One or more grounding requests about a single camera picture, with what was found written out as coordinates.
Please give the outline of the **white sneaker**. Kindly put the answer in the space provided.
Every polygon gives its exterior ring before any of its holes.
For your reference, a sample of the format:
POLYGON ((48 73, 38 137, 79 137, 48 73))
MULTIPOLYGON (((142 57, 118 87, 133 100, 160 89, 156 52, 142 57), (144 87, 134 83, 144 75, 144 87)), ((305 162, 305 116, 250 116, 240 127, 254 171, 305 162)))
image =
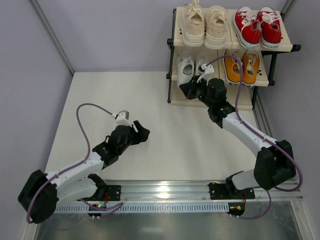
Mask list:
POLYGON ((188 83, 194 76, 195 60, 189 50, 184 50, 176 60, 177 85, 188 83))
POLYGON ((211 61, 211 56, 206 51, 201 51, 197 54, 195 59, 195 75, 202 75, 205 70, 203 69, 203 65, 206 65, 211 61))

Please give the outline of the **beige lace sneaker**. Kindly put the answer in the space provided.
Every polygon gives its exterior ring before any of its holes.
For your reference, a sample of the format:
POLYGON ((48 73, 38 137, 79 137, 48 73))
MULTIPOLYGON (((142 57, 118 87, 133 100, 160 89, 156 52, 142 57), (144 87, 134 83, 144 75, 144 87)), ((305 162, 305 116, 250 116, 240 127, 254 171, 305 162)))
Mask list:
POLYGON ((214 5, 206 12, 205 21, 204 46, 209 49, 222 49, 226 44, 229 28, 227 10, 222 6, 214 5))
POLYGON ((199 0, 187 4, 180 15, 182 42, 188 47, 200 47, 205 38, 205 20, 199 0))

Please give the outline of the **red canvas sneaker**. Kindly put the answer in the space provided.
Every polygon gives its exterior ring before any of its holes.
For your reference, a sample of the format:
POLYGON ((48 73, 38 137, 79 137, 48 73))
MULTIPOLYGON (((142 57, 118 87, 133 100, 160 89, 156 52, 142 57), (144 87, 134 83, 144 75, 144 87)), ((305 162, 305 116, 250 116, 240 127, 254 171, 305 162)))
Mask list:
POLYGON ((264 6, 257 13, 262 30, 261 44, 268 49, 275 49, 280 45, 282 32, 280 25, 281 16, 271 7, 264 6))
POLYGON ((232 24, 240 45, 246 49, 256 49, 262 34, 257 14, 250 7, 243 6, 234 13, 232 24))

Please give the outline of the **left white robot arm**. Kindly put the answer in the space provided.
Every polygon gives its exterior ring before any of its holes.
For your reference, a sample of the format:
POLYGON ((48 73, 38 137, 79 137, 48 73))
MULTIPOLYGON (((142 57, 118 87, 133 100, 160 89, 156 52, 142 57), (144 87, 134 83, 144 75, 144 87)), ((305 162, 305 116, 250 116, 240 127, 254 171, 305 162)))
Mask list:
POLYGON ((102 200, 108 185, 96 173, 114 164, 128 147, 146 142, 149 135, 150 130, 137 120, 118 125, 83 160, 49 173, 34 171, 17 198, 26 210, 27 222, 40 224, 57 208, 74 201, 102 200))

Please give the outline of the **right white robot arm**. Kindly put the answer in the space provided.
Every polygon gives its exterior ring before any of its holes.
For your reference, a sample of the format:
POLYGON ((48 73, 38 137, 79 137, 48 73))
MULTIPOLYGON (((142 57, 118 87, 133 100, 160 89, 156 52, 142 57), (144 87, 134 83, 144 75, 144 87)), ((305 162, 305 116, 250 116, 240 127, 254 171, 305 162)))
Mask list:
POLYGON ((193 76, 178 87, 186 99, 198 99, 207 106, 210 120, 237 137, 256 157, 253 169, 226 178, 225 188, 230 197, 253 188, 268 191, 296 176, 291 144, 286 140, 277 141, 247 123, 228 102, 223 80, 198 81, 197 76, 193 76))

